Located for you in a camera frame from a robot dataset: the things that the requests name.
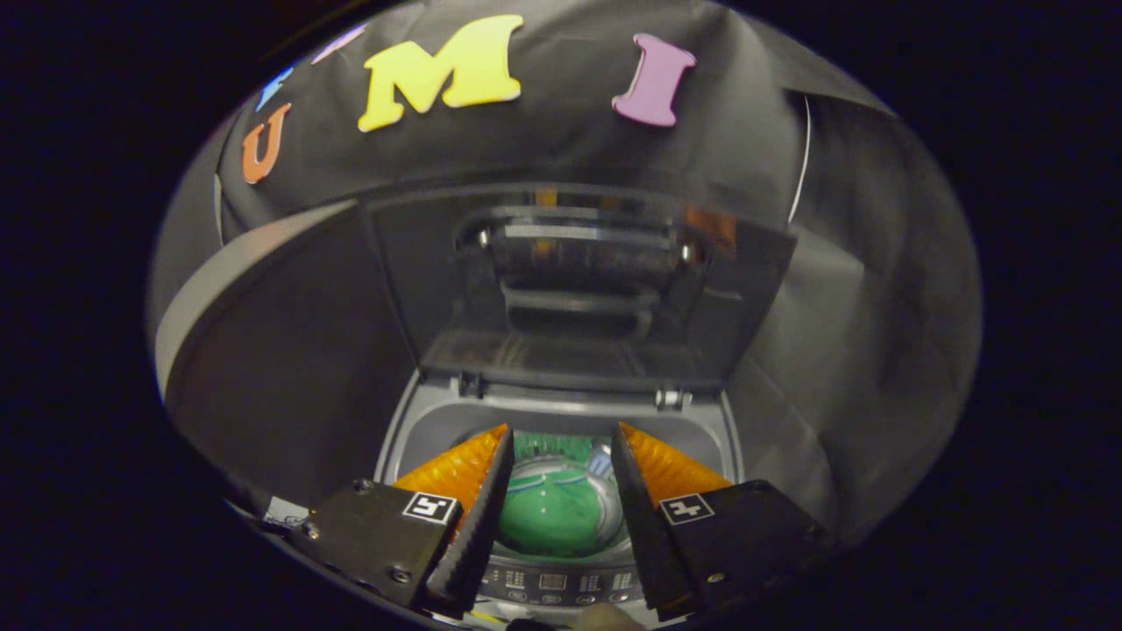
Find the letter i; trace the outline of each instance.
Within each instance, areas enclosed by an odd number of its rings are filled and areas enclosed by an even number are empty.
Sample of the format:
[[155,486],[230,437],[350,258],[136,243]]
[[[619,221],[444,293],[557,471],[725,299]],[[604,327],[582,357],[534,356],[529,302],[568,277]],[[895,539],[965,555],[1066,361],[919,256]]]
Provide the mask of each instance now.
[[635,45],[643,51],[635,77],[626,94],[611,99],[611,109],[638,122],[673,127],[678,119],[670,104],[682,73],[697,65],[697,60],[689,52],[653,35],[636,35]]

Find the yellow letter m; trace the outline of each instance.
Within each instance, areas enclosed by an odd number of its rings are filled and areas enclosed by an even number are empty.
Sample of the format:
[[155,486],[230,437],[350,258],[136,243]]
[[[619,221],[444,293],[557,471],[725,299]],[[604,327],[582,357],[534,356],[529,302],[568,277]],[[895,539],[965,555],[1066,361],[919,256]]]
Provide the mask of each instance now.
[[507,72],[507,46],[519,26],[522,16],[484,18],[456,31],[435,56],[403,42],[370,57],[364,65],[370,70],[370,94],[358,128],[370,131],[402,119],[405,107],[394,101],[395,86],[414,110],[429,111],[449,74],[444,104],[450,108],[517,99],[522,85]]

